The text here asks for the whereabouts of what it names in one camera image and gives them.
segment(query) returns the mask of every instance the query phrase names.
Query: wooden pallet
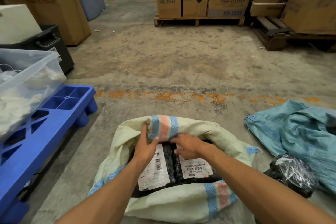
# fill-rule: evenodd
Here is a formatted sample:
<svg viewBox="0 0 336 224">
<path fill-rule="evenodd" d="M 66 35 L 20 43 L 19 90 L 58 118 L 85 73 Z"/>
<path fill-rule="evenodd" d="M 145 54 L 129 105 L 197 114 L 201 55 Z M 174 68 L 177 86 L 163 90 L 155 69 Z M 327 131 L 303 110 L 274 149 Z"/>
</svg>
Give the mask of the wooden pallet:
<svg viewBox="0 0 336 224">
<path fill-rule="evenodd" d="M 245 17 L 241 19 L 230 19 L 230 18 L 223 18 L 223 17 L 187 17 L 187 18 L 160 18 L 158 15 L 154 17 L 154 26 L 158 27 L 161 26 L 165 21 L 171 21 L 171 20 L 195 20 L 195 26 L 199 27 L 200 25 L 200 20 L 236 20 L 238 26 L 243 26 Z"/>
<path fill-rule="evenodd" d="M 336 52 L 336 35 L 295 33 L 278 18 L 256 17 L 251 23 L 252 31 L 268 51 L 282 51 L 288 41 L 306 40 L 315 48 Z"/>
</svg>

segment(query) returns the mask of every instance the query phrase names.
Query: white plastic bag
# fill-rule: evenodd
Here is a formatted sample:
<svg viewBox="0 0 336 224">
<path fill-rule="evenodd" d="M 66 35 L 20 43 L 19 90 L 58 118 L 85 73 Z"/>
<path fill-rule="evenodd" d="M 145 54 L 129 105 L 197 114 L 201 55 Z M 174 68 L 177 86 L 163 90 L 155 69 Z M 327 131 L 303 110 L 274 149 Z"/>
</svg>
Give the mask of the white plastic bag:
<svg viewBox="0 0 336 224">
<path fill-rule="evenodd" d="M 127 165 L 144 123 L 149 125 L 150 139 L 158 136 L 160 141 L 169 141 L 178 133 L 190 133 L 201 139 L 211 140 L 226 154 L 249 166 L 258 151 L 257 147 L 237 140 L 215 122 L 165 115 L 127 120 L 117 128 L 110 154 L 99 166 L 88 196 L 112 180 Z M 173 223 L 202 223 L 235 200 L 237 196 L 223 180 L 183 184 L 153 192 L 145 197 L 132 197 L 125 215 Z"/>
</svg>

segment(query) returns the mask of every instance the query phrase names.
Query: concrete floor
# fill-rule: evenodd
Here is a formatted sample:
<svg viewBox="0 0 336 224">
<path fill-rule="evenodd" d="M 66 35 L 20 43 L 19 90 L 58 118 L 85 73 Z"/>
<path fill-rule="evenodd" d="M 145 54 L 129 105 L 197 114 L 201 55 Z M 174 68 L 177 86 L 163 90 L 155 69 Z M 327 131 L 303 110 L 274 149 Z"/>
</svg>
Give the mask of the concrete floor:
<svg viewBox="0 0 336 224">
<path fill-rule="evenodd" d="M 334 54 L 312 48 L 268 52 L 248 27 L 156 28 L 156 0 L 105 1 L 107 11 L 90 22 L 92 35 L 69 48 L 76 65 L 67 81 L 94 85 L 99 110 L 88 126 L 72 131 L 32 194 L 24 224 L 55 223 L 86 197 L 125 120 L 165 114 L 215 121 L 239 140 L 263 148 L 246 129 L 247 114 L 288 99 L 335 108 Z M 265 171 L 270 161 L 264 150 L 253 166 Z M 330 196 L 317 191 L 310 200 L 336 218 Z M 157 222 L 125 217 L 123 223 Z M 254 221 L 237 201 L 208 223 Z"/>
</svg>

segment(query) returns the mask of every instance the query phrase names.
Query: hand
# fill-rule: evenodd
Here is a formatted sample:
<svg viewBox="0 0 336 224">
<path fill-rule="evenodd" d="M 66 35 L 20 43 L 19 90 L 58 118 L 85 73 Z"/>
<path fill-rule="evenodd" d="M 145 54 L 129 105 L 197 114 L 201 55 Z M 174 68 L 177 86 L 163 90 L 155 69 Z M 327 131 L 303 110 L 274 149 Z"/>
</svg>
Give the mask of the hand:
<svg viewBox="0 0 336 224">
<path fill-rule="evenodd" d="M 139 141 L 136 144 L 133 156 L 133 158 L 141 161 L 144 169 L 147 167 L 147 165 L 153 158 L 156 146 L 159 143 L 159 137 L 155 137 L 152 143 L 147 144 L 147 136 L 146 136 L 147 128 L 148 125 L 145 123 L 142 127 L 141 135 Z"/>
<path fill-rule="evenodd" d="M 177 137 L 170 140 L 171 143 L 176 143 L 183 148 L 183 150 L 176 149 L 174 152 L 176 155 L 181 155 L 185 159 L 200 158 L 200 150 L 209 145 L 202 141 L 197 136 L 192 136 L 189 133 L 178 134 Z"/>
</svg>

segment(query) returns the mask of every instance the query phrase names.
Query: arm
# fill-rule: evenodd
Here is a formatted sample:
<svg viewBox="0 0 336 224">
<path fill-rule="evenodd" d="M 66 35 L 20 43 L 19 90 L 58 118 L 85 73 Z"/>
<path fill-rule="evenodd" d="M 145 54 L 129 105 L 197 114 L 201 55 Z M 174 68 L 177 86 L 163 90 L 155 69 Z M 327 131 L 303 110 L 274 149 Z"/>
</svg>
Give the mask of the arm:
<svg viewBox="0 0 336 224">
<path fill-rule="evenodd" d="M 290 188 L 229 157 L 213 144 L 190 134 L 179 134 L 171 142 L 183 148 L 175 150 L 176 154 L 205 159 L 263 224 L 336 224 L 330 215 Z"/>
<path fill-rule="evenodd" d="M 66 213 L 57 224 L 119 224 L 140 174 L 153 158 L 159 142 L 146 141 L 147 124 L 142 128 L 134 157 L 111 181 Z"/>
</svg>

